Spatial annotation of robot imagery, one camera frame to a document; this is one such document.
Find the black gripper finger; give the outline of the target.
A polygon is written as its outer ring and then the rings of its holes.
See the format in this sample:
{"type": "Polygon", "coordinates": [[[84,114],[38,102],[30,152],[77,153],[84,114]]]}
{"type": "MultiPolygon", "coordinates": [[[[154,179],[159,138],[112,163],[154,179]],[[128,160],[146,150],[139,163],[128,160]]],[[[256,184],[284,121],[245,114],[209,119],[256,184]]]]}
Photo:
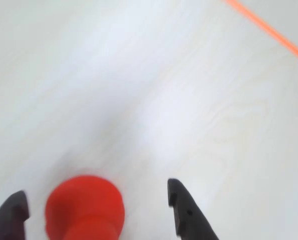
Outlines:
{"type": "Polygon", "coordinates": [[[168,205],[173,208],[176,235],[182,240],[218,240],[207,218],[181,181],[167,181],[168,205]]]}
{"type": "Polygon", "coordinates": [[[25,221],[30,217],[26,193],[10,195],[0,206],[0,240],[25,240],[25,221]]]}

